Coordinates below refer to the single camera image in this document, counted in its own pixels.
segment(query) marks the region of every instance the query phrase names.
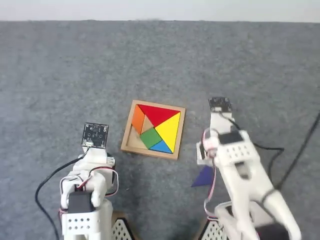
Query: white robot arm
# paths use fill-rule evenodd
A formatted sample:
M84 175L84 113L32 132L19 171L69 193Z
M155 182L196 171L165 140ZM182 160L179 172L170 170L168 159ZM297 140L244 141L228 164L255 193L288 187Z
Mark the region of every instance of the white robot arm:
M265 197L274 186L248 133L232 130L229 100L216 97L209 103L210 137L204 136L197 143L197 162L217 167L221 173L231 201L218 205L214 215L226 236L230 240L262 240L265 238L257 229L277 223L287 231L281 240L301 240L300 229L281 193L274 190Z
M65 240L111 240L112 203L106 199L115 179L115 159L106 152L108 125L86 123L85 156L60 181L61 225Z

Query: red wire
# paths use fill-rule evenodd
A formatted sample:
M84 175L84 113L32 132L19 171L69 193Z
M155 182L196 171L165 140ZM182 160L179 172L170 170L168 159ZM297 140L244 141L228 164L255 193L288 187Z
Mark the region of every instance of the red wire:
M94 171L94 170L98 170L98 169L109 169L109 170L114 170L114 168L112 167L108 167L108 166L97 166L97 167L94 167L92 168L90 171L89 171L89 176L88 178L80 185L77 187L77 189L81 189L83 188L87 182L90 180L90 175L91 173ZM114 192L111 192L111 193L106 193L105 196L112 196L113 194L115 194L117 191L114 191Z

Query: gray carpet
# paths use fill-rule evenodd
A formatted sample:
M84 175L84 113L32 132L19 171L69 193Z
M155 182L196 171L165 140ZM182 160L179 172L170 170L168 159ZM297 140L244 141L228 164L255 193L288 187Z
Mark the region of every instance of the gray carpet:
M85 122L110 125L108 151L143 240L192 239L208 187L195 143L209 126L208 98L228 96L259 143L283 146L279 180L320 106L320 24L248 22L0 22L0 239L53 240L34 194L81 153ZM186 108L178 161L120 151L132 99ZM266 166L273 152L259 151ZM320 131L283 195L304 240L320 234ZM61 171L40 192L58 224ZM218 176L211 208L229 199Z

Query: wooden frame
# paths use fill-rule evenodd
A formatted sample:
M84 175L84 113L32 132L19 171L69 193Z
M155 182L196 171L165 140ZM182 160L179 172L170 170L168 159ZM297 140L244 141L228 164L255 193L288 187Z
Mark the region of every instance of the wooden frame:
M131 146L127 145L130 129L132 127L132 119L133 119L135 107L137 104L180 111L180 118L179 118L179 124L178 124L177 135L176 135L176 139L175 139L175 146L174 146L173 153L165 153L165 152L153 151L153 150L149 150L149 149L141 149L141 148L131 147ZM129 112L128 121L126 123L125 130L124 130L124 135L123 135L122 144L121 144L121 150L125 151L125 152L142 154L142 155L147 155L147 156L152 156L152 157L177 160L178 155L179 155L181 138L182 138L182 131L183 131L183 126L184 126L185 114L186 114L186 109L183 107L165 105L165 104L148 102L148 101L141 101L141 100L133 100L132 105L131 105L131 109Z

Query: white wire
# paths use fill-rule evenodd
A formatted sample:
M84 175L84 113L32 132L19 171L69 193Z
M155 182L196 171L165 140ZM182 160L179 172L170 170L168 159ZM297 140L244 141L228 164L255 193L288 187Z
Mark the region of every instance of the white wire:
M66 180L66 179L69 179L69 181L72 181L72 180L75 180L75 178L78 178L80 181L82 181L82 179L81 179L81 177L80 177L79 175L68 175L68 176L65 176L65 177L61 178L60 184L59 184L60 195L63 194L63 191L62 191L62 188L61 188L62 182L63 182L64 180Z
M212 198L212 196L214 194L215 185L216 185L217 170L216 170L216 166L215 165L213 165L213 174L214 174L214 176L213 176L211 189L209 191L208 197L203 202L204 211L205 211L205 213L207 214L208 217L213 217L215 215L214 213L210 212L207 209L207 204L211 201L211 198Z
M113 192L113 193L111 193L111 194L106 194L106 197L110 197L110 196L113 196L113 195L116 195L117 194L117 192L118 192L118 190L119 190L119 175L118 175L118 173L117 173L117 171L116 170L111 170L113 173L115 173L115 175L116 175L116 190L115 190L115 192Z
M115 195L117 192L118 192L118 190L119 190L119 175L118 175L118 173L117 173L117 171L116 170L114 170L114 169L111 169L110 167L106 167L106 168L104 168L104 167L101 167L101 168L98 168L98 169L95 169L95 170L93 170L91 173L90 173L90 175L89 175L89 177L86 179L86 180L84 180L81 184L79 184L79 186L81 186L82 184L87 184L88 183L88 181L91 179L91 177L92 177L92 173L94 172L94 171L96 171L96 170L109 170L109 171L111 171L111 172L113 172L113 173L115 173L115 175L116 175L116 190L115 190L115 192L113 192L113 193L106 193L106 197L110 197L110 196L113 196L113 195Z

